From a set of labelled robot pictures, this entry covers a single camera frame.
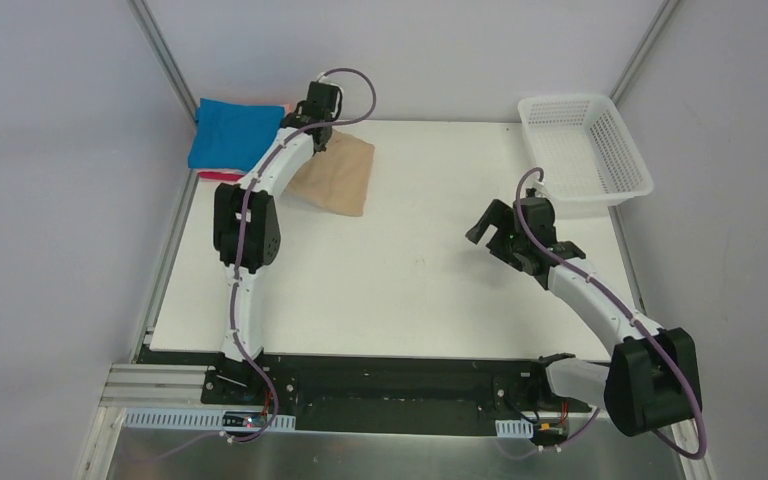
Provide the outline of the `beige t shirt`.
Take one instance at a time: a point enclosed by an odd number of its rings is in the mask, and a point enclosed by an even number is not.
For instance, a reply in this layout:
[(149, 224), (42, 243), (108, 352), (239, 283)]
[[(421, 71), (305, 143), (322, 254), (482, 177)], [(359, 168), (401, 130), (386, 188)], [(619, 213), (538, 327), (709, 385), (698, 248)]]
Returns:
[(287, 191), (331, 213), (361, 217), (372, 174), (375, 146), (334, 131), (326, 150), (293, 176)]

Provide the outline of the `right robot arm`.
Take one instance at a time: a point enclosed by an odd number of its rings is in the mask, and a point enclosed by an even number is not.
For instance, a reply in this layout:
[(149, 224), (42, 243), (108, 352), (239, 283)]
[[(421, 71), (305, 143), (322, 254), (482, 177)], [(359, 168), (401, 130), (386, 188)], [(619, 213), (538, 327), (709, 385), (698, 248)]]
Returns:
[(512, 204), (495, 199), (465, 236), (476, 244), (489, 228), (495, 230), (486, 244), (489, 253), (565, 303), (610, 355), (606, 365), (568, 354), (545, 359), (544, 391), (605, 410), (628, 437), (701, 418), (693, 338), (620, 300), (581, 248), (558, 239), (548, 199), (527, 196)]

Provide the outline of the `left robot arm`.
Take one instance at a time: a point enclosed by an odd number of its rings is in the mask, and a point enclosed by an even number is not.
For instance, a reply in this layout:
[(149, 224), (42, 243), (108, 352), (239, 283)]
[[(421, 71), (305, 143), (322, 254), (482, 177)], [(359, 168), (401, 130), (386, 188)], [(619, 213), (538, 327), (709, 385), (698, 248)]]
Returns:
[(216, 366), (225, 381), (248, 388), (268, 382), (256, 357), (263, 350), (261, 278), (281, 247), (276, 201), (298, 170), (326, 150), (342, 104), (339, 86), (312, 81), (306, 97), (280, 118), (253, 166), (214, 191), (212, 242), (228, 286), (227, 327)]

